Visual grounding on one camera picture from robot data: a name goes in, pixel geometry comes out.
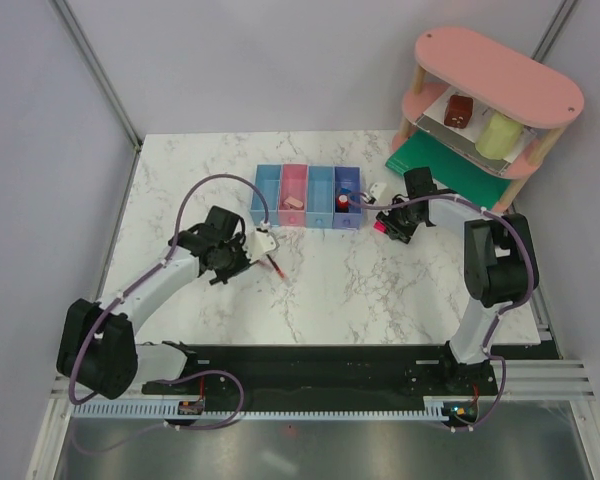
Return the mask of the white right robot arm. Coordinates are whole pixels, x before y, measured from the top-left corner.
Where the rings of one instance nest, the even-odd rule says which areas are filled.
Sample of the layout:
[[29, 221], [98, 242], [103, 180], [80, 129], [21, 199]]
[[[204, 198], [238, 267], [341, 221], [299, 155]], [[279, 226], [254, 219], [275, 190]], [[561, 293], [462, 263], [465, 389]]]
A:
[[463, 392], [474, 381], [471, 365], [489, 358], [501, 316], [524, 305], [539, 282], [529, 224], [521, 214], [497, 215], [451, 189], [439, 188], [431, 170], [404, 174], [406, 193], [374, 183], [366, 196], [377, 213], [375, 227], [390, 239], [410, 243], [417, 229], [443, 227], [463, 240], [463, 276], [470, 300], [448, 342], [452, 360], [438, 368], [447, 392]]

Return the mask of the pink eraser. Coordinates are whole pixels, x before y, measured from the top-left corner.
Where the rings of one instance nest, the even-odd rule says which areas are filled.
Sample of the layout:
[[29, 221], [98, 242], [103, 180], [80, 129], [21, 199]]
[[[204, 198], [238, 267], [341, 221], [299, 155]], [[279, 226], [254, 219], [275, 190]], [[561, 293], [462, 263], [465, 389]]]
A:
[[285, 209], [289, 209], [289, 210], [303, 210], [304, 209], [304, 203], [300, 199], [295, 198], [293, 196], [286, 197], [282, 202], [282, 206]]

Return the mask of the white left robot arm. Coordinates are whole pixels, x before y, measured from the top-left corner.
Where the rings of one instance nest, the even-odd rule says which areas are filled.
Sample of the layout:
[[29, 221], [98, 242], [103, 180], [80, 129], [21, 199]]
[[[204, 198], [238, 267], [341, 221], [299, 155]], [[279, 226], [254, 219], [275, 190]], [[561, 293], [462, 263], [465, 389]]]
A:
[[140, 345], [136, 335], [175, 293], [214, 273], [227, 283], [256, 261], [262, 229], [248, 230], [244, 219], [214, 206], [206, 219], [178, 229], [158, 260], [130, 284], [96, 301], [78, 299], [67, 310], [56, 368], [69, 380], [69, 400], [81, 405], [100, 395], [120, 397], [137, 383], [167, 383], [188, 393], [199, 382], [198, 367], [173, 343]]

